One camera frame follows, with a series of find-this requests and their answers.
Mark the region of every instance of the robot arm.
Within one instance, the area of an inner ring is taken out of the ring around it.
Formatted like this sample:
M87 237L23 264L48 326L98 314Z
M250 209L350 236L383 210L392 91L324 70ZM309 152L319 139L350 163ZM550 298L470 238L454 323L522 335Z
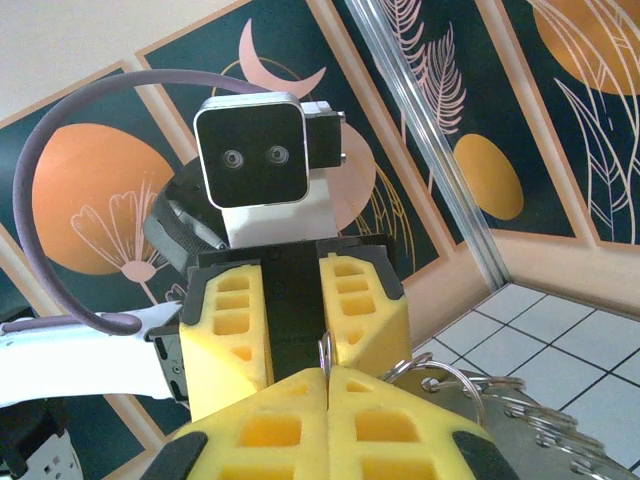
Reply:
M130 313L142 321L135 335L109 336L83 324L4 333L0 362L11 365L2 377L0 408L25 400L129 393L170 398L171 391L147 332L178 312L176 302ZM4 324L19 326L20 319Z

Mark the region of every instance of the orange circle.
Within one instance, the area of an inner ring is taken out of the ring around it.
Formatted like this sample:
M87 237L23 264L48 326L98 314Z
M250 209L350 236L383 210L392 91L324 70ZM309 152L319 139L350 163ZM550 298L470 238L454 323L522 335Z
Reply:
M624 95L632 95L633 90L636 95L640 94L639 66L635 64L632 56L633 52L637 55L640 51L640 38L618 14L624 12L634 25L640 25L640 2L618 0L621 10L616 12L607 2L593 0L596 14L584 1L547 1L557 12L544 9L543 14L536 8L534 18L542 41L562 68L576 80L593 89L617 95L618 90L611 76L604 74L600 60L602 58ZM545 15L553 20L548 21ZM586 40L581 38L575 29L581 32Z
M121 130L91 123L58 129L40 157L33 186L45 253L93 275L144 260L150 248L141 222L172 176L158 152Z
M518 174L490 140L469 133L458 140L453 154L476 202L500 220L512 220L524 207Z

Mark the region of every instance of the floor tile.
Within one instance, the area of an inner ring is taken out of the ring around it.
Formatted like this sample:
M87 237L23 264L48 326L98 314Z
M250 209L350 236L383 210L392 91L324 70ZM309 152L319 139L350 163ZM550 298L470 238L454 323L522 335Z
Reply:
M545 342L552 342L594 309L558 297L547 296L509 325Z
M629 468L640 452L640 388L611 375L565 409L578 430L605 444L607 454Z
M478 312L469 312L438 335L438 340L464 355L502 325Z
M554 345L611 369L640 347L640 323L598 310Z
M614 370L614 373L640 384L640 352Z
M507 375L545 347L516 330L505 327L465 358L490 375Z
M453 363L459 358L459 355L457 353L452 352L447 347L434 339L431 339L424 345L416 348L413 351L413 358L425 352L433 353L433 359L442 363Z
M544 295L544 293L511 284L476 307L475 310L506 323L520 315Z
M604 372L548 347L511 375L525 380L527 395L557 410L589 388Z
M453 366L458 368L458 369L460 369L460 370L468 370L470 372L484 373L484 372L482 372L481 368L476 367L475 365L471 365L464 358L459 358L458 360L453 362Z

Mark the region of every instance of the flower illustration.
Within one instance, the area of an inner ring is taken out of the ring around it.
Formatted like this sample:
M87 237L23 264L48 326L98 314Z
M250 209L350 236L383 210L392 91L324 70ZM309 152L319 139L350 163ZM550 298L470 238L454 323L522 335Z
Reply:
M151 183L143 180L138 192L110 197L108 218L91 205L71 217L71 228L80 238L127 279L139 283L154 305L158 302L147 282L168 263L144 238L142 224L156 197Z

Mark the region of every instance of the gray cable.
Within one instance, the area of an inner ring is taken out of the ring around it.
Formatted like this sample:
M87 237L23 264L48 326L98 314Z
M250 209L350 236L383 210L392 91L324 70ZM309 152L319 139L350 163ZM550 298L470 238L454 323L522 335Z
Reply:
M0 333L24 332L34 328L62 327L77 325L79 322L71 315L56 315L55 317L32 318L29 320L13 321L0 325Z
M155 83L217 87L235 93L267 91L242 80L197 70L147 70L103 78L80 88L62 99L40 120L22 148L13 181L13 208L18 238L36 278L42 283L55 302L67 311L71 317L89 327L111 335L133 335L140 330L142 322L134 315L123 313L110 313L99 317L82 305L60 281L53 266L48 261L38 238L31 198L33 194L33 179L38 160L45 146L55 131L63 126L65 120L76 110L109 93ZM59 325L59 319L56 318L30 320L29 328Z

